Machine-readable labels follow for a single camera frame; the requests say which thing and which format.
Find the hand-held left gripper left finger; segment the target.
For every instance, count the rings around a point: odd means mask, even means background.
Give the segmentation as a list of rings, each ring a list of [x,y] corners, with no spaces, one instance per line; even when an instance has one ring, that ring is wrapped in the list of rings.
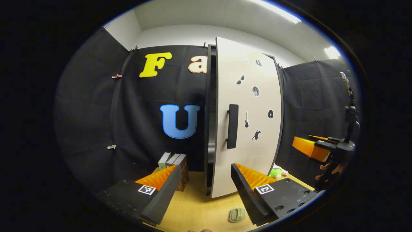
[[[180,165],[172,165],[139,180],[123,180],[101,191],[97,199],[133,223],[161,223],[182,178]]]

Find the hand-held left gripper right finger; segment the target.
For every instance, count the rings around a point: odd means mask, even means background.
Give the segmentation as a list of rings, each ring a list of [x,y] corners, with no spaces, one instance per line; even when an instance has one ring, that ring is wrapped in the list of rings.
[[[256,226],[290,216],[318,194],[293,179],[276,180],[238,163],[231,164],[230,176]]]

